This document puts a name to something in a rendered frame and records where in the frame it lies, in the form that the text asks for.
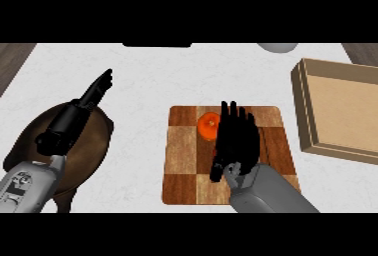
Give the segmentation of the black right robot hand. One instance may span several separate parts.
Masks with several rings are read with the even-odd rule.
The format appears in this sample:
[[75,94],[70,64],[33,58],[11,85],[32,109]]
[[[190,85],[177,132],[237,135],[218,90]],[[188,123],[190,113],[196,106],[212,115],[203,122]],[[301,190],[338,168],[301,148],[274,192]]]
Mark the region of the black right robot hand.
[[224,168],[234,163],[240,164],[239,174],[246,175],[258,158],[259,133],[253,115],[243,107],[236,107],[234,101],[222,101],[209,180],[218,182]]

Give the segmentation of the pale grey round object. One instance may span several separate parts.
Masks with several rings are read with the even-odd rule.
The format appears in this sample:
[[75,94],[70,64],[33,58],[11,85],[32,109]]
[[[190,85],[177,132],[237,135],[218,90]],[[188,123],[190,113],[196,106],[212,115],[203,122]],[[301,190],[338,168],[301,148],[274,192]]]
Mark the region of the pale grey round object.
[[271,53],[287,53],[298,46],[296,43],[258,43],[258,46]]

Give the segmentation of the checkered wooden cutting board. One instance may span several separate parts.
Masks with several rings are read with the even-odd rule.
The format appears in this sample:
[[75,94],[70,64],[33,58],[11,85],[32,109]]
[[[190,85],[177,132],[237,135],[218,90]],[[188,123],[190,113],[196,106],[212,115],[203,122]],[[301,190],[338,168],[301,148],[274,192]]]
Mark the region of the checkered wooden cutting board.
[[[225,180],[209,181],[215,142],[197,133],[197,119],[219,106],[172,106],[168,115],[162,202],[168,205],[227,205]],[[244,106],[259,130],[259,159],[299,189],[278,108]]]

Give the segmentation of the brown wooden bowl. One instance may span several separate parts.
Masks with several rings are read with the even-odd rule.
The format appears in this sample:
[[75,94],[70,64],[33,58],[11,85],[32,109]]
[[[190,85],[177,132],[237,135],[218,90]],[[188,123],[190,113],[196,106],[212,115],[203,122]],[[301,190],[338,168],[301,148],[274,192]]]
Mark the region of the brown wooden bowl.
[[[50,158],[36,153],[35,137],[45,131],[64,104],[45,110],[20,132],[11,150],[2,160],[2,169],[8,171],[22,161],[48,163]],[[106,156],[113,122],[98,107],[94,108],[79,138],[66,156],[64,175],[54,192],[53,201],[58,213],[70,211],[70,203],[79,185],[95,172]]]

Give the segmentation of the cardboard box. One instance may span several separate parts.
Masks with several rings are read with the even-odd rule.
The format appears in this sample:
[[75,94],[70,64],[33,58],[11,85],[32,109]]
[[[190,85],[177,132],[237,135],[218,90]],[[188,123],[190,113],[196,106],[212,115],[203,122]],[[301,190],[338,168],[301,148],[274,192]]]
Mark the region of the cardboard box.
[[302,58],[290,82],[301,151],[378,165],[378,67]]

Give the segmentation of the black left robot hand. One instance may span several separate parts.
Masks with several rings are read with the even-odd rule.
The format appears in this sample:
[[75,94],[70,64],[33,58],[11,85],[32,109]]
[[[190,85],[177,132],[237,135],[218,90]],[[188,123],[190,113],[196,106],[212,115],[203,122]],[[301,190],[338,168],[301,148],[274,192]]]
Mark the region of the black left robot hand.
[[36,136],[36,152],[44,156],[63,156],[70,150],[88,117],[112,86],[112,70],[107,69],[89,84],[82,96],[72,99],[57,112],[45,131]]

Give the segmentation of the black flat appliance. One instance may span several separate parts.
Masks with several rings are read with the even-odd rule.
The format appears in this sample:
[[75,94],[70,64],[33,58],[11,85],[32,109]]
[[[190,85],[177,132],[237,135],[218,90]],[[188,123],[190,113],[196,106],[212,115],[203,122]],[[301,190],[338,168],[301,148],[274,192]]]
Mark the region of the black flat appliance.
[[191,43],[122,43],[122,45],[134,48],[188,48]]

